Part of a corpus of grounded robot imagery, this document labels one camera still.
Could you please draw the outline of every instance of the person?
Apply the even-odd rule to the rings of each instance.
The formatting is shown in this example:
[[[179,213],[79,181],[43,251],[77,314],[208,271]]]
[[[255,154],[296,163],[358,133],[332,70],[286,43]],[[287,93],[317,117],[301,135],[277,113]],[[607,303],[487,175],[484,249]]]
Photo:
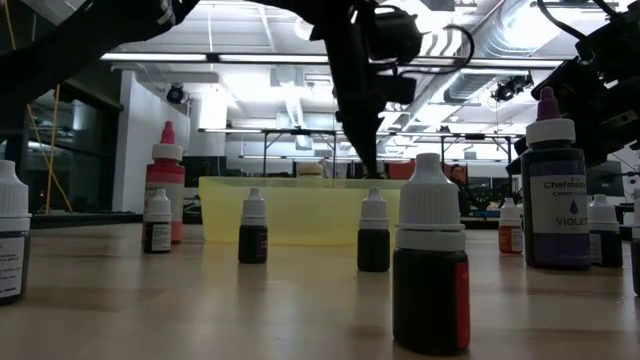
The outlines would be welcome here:
[[[458,207],[460,208],[460,214],[462,216],[469,216],[472,196],[462,166],[458,164],[451,166],[449,180],[458,185]]]

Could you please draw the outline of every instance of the white wall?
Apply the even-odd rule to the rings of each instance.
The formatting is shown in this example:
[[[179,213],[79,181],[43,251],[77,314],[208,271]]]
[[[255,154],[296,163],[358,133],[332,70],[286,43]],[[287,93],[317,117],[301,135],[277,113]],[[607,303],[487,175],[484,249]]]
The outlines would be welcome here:
[[[160,141],[166,120],[174,123],[176,142],[186,144],[189,118],[153,94],[131,71],[122,73],[113,210],[142,213],[146,166],[151,148]]]

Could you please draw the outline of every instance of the liquid droplet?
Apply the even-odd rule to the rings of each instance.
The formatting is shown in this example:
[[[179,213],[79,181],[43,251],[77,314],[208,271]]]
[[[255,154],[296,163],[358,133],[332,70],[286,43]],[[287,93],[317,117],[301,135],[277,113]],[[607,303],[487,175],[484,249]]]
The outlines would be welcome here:
[[[571,211],[572,214],[577,214],[578,213],[578,204],[576,204],[576,201],[572,201],[571,202],[571,206],[569,207],[569,211]]]

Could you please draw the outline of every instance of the red label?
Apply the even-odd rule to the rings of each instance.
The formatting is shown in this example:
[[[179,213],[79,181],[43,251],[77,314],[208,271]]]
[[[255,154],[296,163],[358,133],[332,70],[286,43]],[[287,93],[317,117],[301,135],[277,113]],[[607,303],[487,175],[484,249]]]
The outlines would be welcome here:
[[[456,265],[456,307],[458,318],[458,346],[460,349],[466,349],[471,342],[468,263]]]

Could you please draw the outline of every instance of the small bottle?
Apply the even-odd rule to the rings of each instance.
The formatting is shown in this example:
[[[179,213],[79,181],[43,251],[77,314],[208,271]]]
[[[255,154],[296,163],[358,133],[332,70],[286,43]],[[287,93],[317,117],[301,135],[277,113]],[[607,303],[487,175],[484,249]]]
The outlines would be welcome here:
[[[633,290],[640,296],[640,198],[636,198],[633,212],[633,229],[631,230],[631,272],[633,274]]]
[[[575,139],[573,121],[561,118],[553,89],[542,89],[538,120],[527,126],[530,151],[522,155],[525,258],[531,267],[591,265],[584,153],[571,147]]]
[[[362,201],[360,230],[358,231],[358,270],[385,272],[391,262],[391,235],[387,202],[380,189],[369,189],[369,196]]]
[[[505,254],[522,254],[522,218],[520,209],[512,198],[504,200],[500,209],[500,252]]]
[[[241,264],[262,264],[267,261],[267,205],[260,189],[252,188],[242,207],[238,261]]]
[[[29,187],[15,163],[0,160],[0,305],[24,298],[31,249]]]
[[[606,195],[595,195],[588,214],[591,264],[621,268],[622,239],[615,207],[607,202]]]
[[[469,261],[458,187],[442,173],[438,154],[418,155],[400,191],[393,336],[425,355],[455,355],[469,347]]]
[[[176,145],[176,135],[171,121],[167,121],[164,124],[162,138],[159,144],[153,145],[151,157],[153,158],[153,163],[147,165],[144,213],[147,212],[149,200],[155,195],[156,190],[164,189],[172,207],[171,242],[179,244],[183,239],[182,214],[185,169],[180,165],[182,147]]]
[[[147,213],[144,216],[145,254],[164,254],[171,251],[171,222],[171,201],[164,189],[158,189],[148,201]]]

